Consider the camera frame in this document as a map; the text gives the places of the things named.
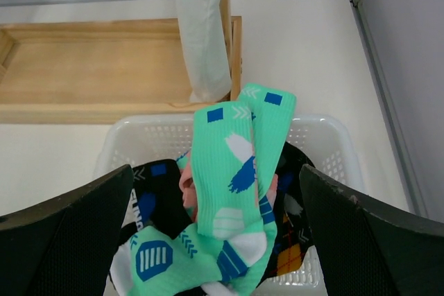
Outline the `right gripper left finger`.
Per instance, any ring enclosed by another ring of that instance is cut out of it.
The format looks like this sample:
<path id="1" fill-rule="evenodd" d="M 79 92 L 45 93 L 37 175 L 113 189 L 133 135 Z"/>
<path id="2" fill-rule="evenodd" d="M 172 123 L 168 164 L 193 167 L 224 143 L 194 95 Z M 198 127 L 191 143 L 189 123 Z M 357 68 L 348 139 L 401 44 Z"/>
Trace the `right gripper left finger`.
<path id="1" fill-rule="evenodd" d="M 133 187 L 121 166 L 1 217 L 2 295 L 102 295 Z"/>

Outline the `mint green sock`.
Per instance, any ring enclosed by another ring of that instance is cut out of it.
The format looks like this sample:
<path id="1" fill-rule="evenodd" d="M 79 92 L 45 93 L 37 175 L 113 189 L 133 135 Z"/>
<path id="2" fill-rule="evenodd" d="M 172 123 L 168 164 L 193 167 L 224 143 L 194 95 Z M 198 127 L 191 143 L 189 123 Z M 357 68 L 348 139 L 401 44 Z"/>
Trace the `mint green sock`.
<path id="1" fill-rule="evenodd" d="M 254 117 L 253 138 L 256 154 L 259 211 L 266 235 L 266 250 L 261 259 L 246 274 L 232 282 L 239 295 L 250 295 L 261 281 L 268 265 L 277 236 L 277 226 L 271 203 L 266 194 L 287 139 L 296 108 L 296 97 L 277 89 L 248 83 L 241 90 L 239 100 L 245 102 Z"/>
<path id="2" fill-rule="evenodd" d="M 203 286 L 213 295 L 239 293 L 232 282 L 266 250 L 259 211 L 253 130 L 248 106 L 224 102 L 194 115 L 189 162 L 198 201 L 197 220 L 180 233 L 185 253 L 147 227 L 129 240 L 129 295 L 175 295 Z"/>

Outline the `black sock front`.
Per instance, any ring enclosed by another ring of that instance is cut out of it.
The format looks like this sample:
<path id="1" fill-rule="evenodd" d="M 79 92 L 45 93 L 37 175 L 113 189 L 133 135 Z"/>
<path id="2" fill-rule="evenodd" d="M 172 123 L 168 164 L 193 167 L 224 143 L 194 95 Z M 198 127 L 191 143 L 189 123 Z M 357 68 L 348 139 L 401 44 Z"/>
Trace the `black sock front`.
<path id="1" fill-rule="evenodd" d="M 299 174 L 302 167 L 313 162 L 299 148 L 286 142 L 277 165 L 278 189 L 284 194 L 284 213 L 296 232 L 298 241 L 307 246 L 313 243 L 302 199 Z"/>

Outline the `black sock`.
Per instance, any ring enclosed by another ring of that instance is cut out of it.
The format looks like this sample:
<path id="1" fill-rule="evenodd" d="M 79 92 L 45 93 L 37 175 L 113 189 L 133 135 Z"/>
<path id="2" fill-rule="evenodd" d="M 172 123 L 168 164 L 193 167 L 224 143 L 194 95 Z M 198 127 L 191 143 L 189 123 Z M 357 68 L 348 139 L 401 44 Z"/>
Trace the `black sock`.
<path id="1" fill-rule="evenodd" d="M 180 233 L 190 224 L 179 189 L 180 169 L 173 159 L 161 159 L 133 168 L 129 219 L 123 223 L 117 250 L 136 232 L 147 227 L 150 239 L 165 239 L 175 250 L 185 253 Z"/>
<path id="2" fill-rule="evenodd" d="M 313 243 L 302 199 L 299 174 L 302 167 L 313 162 L 299 148 L 286 142 L 277 165 L 278 189 L 284 194 L 284 213 L 296 232 L 298 241 L 307 246 Z"/>

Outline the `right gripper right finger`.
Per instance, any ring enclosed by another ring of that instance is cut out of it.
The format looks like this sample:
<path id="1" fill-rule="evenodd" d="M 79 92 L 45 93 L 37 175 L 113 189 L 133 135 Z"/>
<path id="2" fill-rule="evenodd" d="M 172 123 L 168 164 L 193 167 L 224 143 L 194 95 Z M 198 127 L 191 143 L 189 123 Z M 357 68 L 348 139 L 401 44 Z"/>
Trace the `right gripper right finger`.
<path id="1" fill-rule="evenodd" d="M 442 295 L 443 224 L 305 164 L 300 187 L 328 295 Z"/>

